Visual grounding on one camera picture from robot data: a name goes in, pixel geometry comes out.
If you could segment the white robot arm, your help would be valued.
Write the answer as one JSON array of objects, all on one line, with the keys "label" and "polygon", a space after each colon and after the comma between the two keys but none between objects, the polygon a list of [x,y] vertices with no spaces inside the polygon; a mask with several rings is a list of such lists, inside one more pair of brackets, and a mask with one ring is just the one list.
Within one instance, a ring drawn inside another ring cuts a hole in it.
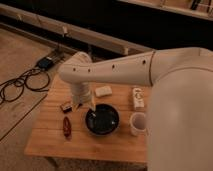
[{"label": "white robot arm", "polygon": [[91,99],[91,82],[149,86],[148,171],[213,171],[213,51],[155,50],[96,63],[77,52],[59,76],[74,103]]}]

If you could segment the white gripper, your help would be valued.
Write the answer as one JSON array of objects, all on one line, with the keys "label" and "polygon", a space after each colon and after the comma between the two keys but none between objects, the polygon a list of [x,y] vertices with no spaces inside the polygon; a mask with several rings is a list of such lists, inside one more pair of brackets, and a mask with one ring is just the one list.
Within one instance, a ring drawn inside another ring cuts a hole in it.
[{"label": "white gripper", "polygon": [[88,102],[88,106],[92,111],[96,110],[95,101],[92,99],[92,93],[90,85],[88,83],[75,83],[71,85],[72,102],[77,104],[83,104]]}]

